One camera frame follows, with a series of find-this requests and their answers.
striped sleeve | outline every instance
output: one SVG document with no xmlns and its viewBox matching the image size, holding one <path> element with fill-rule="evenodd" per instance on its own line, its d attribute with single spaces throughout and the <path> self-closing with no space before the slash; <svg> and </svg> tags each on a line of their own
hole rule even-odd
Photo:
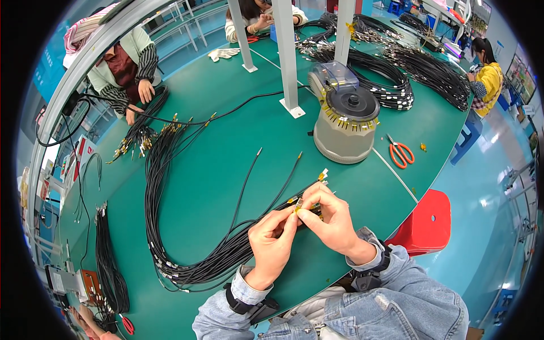
<svg viewBox="0 0 544 340">
<path fill-rule="evenodd" d="M 471 89 L 474 92 L 474 95 L 478 98 L 483 98 L 487 95 L 487 90 L 483 82 L 471 82 Z"/>
<path fill-rule="evenodd" d="M 115 99 L 117 101 L 108 101 L 109 105 L 122 116 L 126 115 L 126 107 L 128 106 L 128 96 L 125 91 L 116 88 L 109 84 L 100 91 L 100 95 L 106 98 Z"/>
<path fill-rule="evenodd" d="M 142 79 L 148 79 L 150 82 L 153 82 L 158 64 L 159 56 L 157 55 L 155 44 L 147 45 L 140 52 L 140 65 L 138 65 L 138 73 L 134 79 L 136 83 L 138 84 Z"/>
</svg>

hand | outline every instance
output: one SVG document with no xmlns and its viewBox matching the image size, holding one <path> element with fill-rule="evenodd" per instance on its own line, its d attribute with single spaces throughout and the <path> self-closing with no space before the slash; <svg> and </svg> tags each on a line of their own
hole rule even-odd
<svg viewBox="0 0 544 340">
<path fill-rule="evenodd" d="M 79 314 L 86 323 L 94 323 L 95 315 L 87 306 L 79 305 Z"/>
<path fill-rule="evenodd" d="M 89 329 L 89 325 L 85 322 L 85 320 L 83 320 L 83 317 L 81 316 L 81 314 L 79 314 L 79 312 L 73 306 L 70 306 L 68 309 L 72 313 L 73 318 L 76 320 L 76 323 L 81 328 L 83 328 L 84 331 Z"/>
<path fill-rule="evenodd" d="M 304 203 L 296 212 L 298 217 L 330 249 L 348 256 L 355 264 L 368 263 L 376 256 L 376 247 L 360 239 L 351 223 L 347 202 L 334 196 L 329 188 L 318 182 L 302 195 Z M 319 202 L 323 221 L 309 211 Z"/>
<path fill-rule="evenodd" d="M 270 14 L 261 14 L 259 17 L 259 21 L 254 23 L 253 27 L 257 30 L 266 28 L 274 23 L 274 17 L 272 17 Z"/>
<path fill-rule="evenodd" d="M 129 104 L 128 107 L 130 107 L 132 110 L 130 110 L 130 109 L 127 109 L 127 110 L 126 110 L 127 123 L 128 123 L 130 126 L 132 126 L 132 125 L 134 125 L 135 116 L 136 116 L 136 114 L 134 113 L 134 111 L 140 112 L 140 113 L 141 113 L 141 112 L 143 112 L 143 110 L 140 109 L 140 108 L 137 107 L 137 106 L 132 105 L 132 104 Z"/>
<path fill-rule="evenodd" d="M 151 94 L 155 95 L 155 89 L 148 79 L 142 79 L 138 83 L 138 93 L 142 104 L 151 102 Z"/>
<path fill-rule="evenodd" d="M 271 211 L 249 229 L 249 243 L 255 255 L 255 268 L 245 277 L 250 287 L 265 290 L 287 264 L 298 222 L 293 211 L 293 206 Z"/>
</svg>

white work glove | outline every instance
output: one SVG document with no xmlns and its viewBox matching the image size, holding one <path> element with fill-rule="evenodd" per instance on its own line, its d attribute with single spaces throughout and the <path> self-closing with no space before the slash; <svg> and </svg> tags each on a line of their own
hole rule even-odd
<svg viewBox="0 0 544 340">
<path fill-rule="evenodd" d="M 240 52 L 239 48 L 218 48 L 208 53 L 208 56 L 212 58 L 213 62 L 219 61 L 219 58 L 229 59 L 233 55 L 236 55 Z"/>
</svg>

yellow jacket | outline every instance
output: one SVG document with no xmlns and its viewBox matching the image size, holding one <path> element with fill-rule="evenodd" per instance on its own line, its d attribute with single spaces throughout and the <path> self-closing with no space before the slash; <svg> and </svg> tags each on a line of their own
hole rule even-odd
<svg viewBox="0 0 544 340">
<path fill-rule="evenodd" d="M 474 109 L 480 117 L 483 117 L 488 114 L 489 110 L 495 105 L 502 89 L 503 74 L 499 64 L 484 64 L 484 67 L 476 74 L 475 81 L 482 82 L 487 92 L 482 98 L 487 105 L 482 109 Z"/>
</svg>

pink striped cloth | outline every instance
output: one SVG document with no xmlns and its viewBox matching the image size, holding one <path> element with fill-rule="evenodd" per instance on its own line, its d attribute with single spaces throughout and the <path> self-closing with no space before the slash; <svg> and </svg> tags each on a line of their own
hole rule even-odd
<svg viewBox="0 0 544 340">
<path fill-rule="evenodd" d="M 87 42 L 89 35 L 98 28 L 100 19 L 106 15 L 107 12 L 111 11 L 112 8 L 117 6 L 117 4 L 118 2 L 104 8 L 95 15 L 83 18 L 73 24 L 64 35 L 64 48 L 66 49 L 66 53 L 73 54 L 79 51 L 79 49 Z"/>
</svg>

